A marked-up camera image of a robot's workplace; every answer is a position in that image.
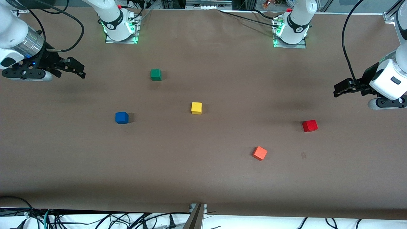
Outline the brown angled support beam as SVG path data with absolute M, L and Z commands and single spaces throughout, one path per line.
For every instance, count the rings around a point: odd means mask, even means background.
M 203 205 L 199 203 L 189 215 L 182 229 L 202 229 L 204 215 Z

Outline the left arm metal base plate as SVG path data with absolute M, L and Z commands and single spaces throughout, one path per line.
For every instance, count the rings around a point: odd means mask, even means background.
M 279 36 L 278 32 L 284 28 L 283 17 L 273 17 L 271 20 L 272 25 L 277 25 L 278 27 L 273 28 L 273 47 L 274 48 L 306 48 L 306 40 L 303 38 L 301 42 L 297 44 L 288 44 L 284 42 Z

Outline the orange cube block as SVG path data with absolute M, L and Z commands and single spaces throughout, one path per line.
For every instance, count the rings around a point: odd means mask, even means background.
M 257 146 L 256 149 L 253 151 L 253 158 L 263 161 L 267 155 L 268 151 L 261 146 Z

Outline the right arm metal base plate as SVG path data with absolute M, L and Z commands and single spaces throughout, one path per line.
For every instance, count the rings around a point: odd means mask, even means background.
M 105 41 L 106 44 L 137 44 L 138 43 L 139 33 L 140 33 L 140 29 L 141 29 L 142 15 L 137 14 L 136 16 L 134 16 L 133 12 L 130 12 L 129 14 L 131 17 L 129 17 L 129 22 L 127 23 L 126 26 L 127 26 L 127 29 L 130 30 L 130 34 L 124 40 L 121 40 L 121 41 L 113 40 L 108 35 L 106 28 L 103 26 L 104 32 L 106 34 L 106 41 Z

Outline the red cube block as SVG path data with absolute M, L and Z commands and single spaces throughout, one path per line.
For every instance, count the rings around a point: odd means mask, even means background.
M 301 124 L 304 132 L 314 132 L 318 129 L 317 121 L 315 119 L 304 121 Z

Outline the aluminium frame profile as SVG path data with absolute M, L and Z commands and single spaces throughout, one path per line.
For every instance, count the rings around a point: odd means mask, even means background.
M 406 0 L 397 0 L 387 11 L 383 13 L 383 18 L 386 24 L 395 22 L 398 9 Z

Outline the brown paper table cover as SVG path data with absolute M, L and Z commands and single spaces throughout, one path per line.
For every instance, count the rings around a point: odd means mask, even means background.
M 274 48 L 266 25 L 215 9 L 151 10 L 132 45 L 106 44 L 93 9 L 68 12 L 85 31 L 61 56 L 80 61 L 85 79 L 0 75 L 0 196 L 36 208 L 205 203 L 222 215 L 407 220 L 407 109 L 333 96 L 350 77 L 346 15 L 316 14 L 297 49 Z M 318 129 L 304 132 L 312 119 Z

